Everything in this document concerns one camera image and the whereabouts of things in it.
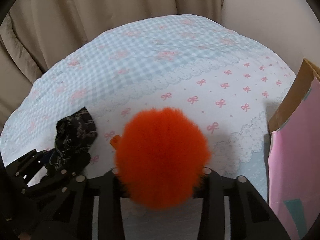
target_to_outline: orange fur ball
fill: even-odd
[[[115,159],[130,198],[164,209],[192,196],[210,155],[198,126],[181,110],[164,108],[141,111],[126,124]]]

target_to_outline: bedsheet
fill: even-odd
[[[130,23],[102,33],[34,83],[5,124],[1,154],[7,165],[34,148],[53,148],[56,122],[85,106],[98,131],[85,174],[100,176],[114,166],[109,140],[135,113],[177,107],[207,136],[208,166],[246,176],[266,199],[267,120],[294,78],[270,49],[207,18]],[[127,239],[196,239],[200,200],[162,212],[121,201]]]

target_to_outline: wall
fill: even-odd
[[[303,57],[320,66],[320,23],[305,0],[224,0],[222,25],[267,46],[295,73]]]

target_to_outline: brown paper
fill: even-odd
[[[292,87],[269,121],[270,132],[278,130],[289,119],[308,93],[311,82],[315,77],[320,81],[320,68],[309,60],[303,59],[301,68]]]

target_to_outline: orange plastic clip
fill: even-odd
[[[110,140],[110,144],[115,150],[117,150],[120,140],[121,140],[121,137],[118,134]]]

